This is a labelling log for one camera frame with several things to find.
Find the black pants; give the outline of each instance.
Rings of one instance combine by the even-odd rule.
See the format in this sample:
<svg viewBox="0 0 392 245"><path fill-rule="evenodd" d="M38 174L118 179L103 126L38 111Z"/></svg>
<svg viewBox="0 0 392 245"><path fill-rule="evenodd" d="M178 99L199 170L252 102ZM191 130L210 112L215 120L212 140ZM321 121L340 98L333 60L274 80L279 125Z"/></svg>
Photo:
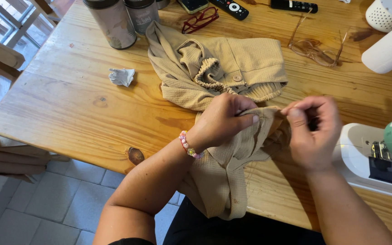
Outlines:
<svg viewBox="0 0 392 245"><path fill-rule="evenodd" d="M324 245L321 233L251 213L225 221L208 219L185 197L173 219L164 245L285 244Z"/></svg>

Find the white floor tile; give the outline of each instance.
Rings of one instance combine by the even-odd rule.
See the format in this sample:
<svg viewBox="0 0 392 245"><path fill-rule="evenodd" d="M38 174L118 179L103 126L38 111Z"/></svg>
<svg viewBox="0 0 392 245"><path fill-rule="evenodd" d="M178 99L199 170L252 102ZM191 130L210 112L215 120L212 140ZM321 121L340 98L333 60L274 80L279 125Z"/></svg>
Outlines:
<svg viewBox="0 0 392 245"><path fill-rule="evenodd" d="M91 245L95 234L88 231L81 231L76 245Z"/></svg>
<svg viewBox="0 0 392 245"><path fill-rule="evenodd" d="M80 230L42 220L30 245L74 245Z"/></svg>
<svg viewBox="0 0 392 245"><path fill-rule="evenodd" d="M46 167L48 172L62 174L68 170L70 162L57 162L57 161L49 161Z"/></svg>
<svg viewBox="0 0 392 245"><path fill-rule="evenodd" d="M164 237L166 236L167 230L169 229L178 208L178 206L166 204L166 206L161 209L160 213L155 215L155 236L157 237L157 245L163 244Z"/></svg>
<svg viewBox="0 0 392 245"><path fill-rule="evenodd" d="M62 222L80 182L74 178L46 172L25 213Z"/></svg>
<svg viewBox="0 0 392 245"><path fill-rule="evenodd" d="M123 178L125 178L124 174L107 170L104 178L102 179L101 185L116 189L117 186L120 185L120 182L122 182Z"/></svg>
<svg viewBox="0 0 392 245"><path fill-rule="evenodd" d="M96 232L102 208L115 190L81 181L63 224Z"/></svg>
<svg viewBox="0 0 392 245"><path fill-rule="evenodd" d="M182 193L179 195L178 206L181 206L182 200L184 200L185 197L186 196L184 194L182 194Z"/></svg>
<svg viewBox="0 0 392 245"><path fill-rule="evenodd" d="M179 201L179 192L176 191L175 194L173 194L172 198L169 200L169 204L178 205L178 201Z"/></svg>
<svg viewBox="0 0 392 245"><path fill-rule="evenodd" d="M0 245L30 244L40 220L31 215L6 209L0 219Z"/></svg>
<svg viewBox="0 0 392 245"><path fill-rule="evenodd" d="M13 197L8 203L7 208L13 209L19 212L25 212L28 203L33 197L34 192L39 186L40 180L45 175L45 172L41 174L34 174L33 177L37 180L35 183L28 183L25 181L21 181L19 186L16 189Z"/></svg>
<svg viewBox="0 0 392 245"><path fill-rule="evenodd" d="M83 163L78 160L71 160L69 168L64 175L82 181L100 184L104 173L104 168L92 164Z"/></svg>

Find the beige garment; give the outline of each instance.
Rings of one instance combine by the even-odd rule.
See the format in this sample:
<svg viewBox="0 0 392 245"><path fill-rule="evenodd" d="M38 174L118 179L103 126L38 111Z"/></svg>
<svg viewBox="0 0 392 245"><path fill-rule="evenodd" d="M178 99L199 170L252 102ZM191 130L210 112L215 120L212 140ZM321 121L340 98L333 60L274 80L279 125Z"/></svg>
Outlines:
<svg viewBox="0 0 392 245"><path fill-rule="evenodd" d="M181 107L204 111L223 92L263 102L280 95L287 84L279 41L183 35L155 21L146 37L163 97ZM289 125L277 111L266 107L243 112L258 115L259 122L194 162L179 191L204 215L225 220L244 216L244 165L268 159L289 142Z"/></svg>

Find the crumpled paper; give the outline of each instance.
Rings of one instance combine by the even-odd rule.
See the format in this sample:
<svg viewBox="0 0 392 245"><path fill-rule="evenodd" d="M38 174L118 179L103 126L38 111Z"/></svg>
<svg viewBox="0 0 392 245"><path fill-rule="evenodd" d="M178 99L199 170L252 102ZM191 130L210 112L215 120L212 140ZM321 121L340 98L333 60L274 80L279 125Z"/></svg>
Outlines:
<svg viewBox="0 0 392 245"><path fill-rule="evenodd" d="M125 87L128 87L129 84L131 84L132 80L134 79L134 69L122 69L122 70L117 70L117 69L108 69L109 71L112 71L108 77L110 78L110 81L116 85L123 85Z"/></svg>

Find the smartphone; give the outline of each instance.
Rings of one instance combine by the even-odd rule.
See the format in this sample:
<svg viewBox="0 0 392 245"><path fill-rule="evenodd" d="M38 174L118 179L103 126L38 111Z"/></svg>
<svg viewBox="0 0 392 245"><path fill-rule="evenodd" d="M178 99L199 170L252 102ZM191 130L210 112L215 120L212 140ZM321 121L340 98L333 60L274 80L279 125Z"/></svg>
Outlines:
<svg viewBox="0 0 392 245"><path fill-rule="evenodd" d="M208 7L208 0L177 0L189 14L194 14Z"/></svg>

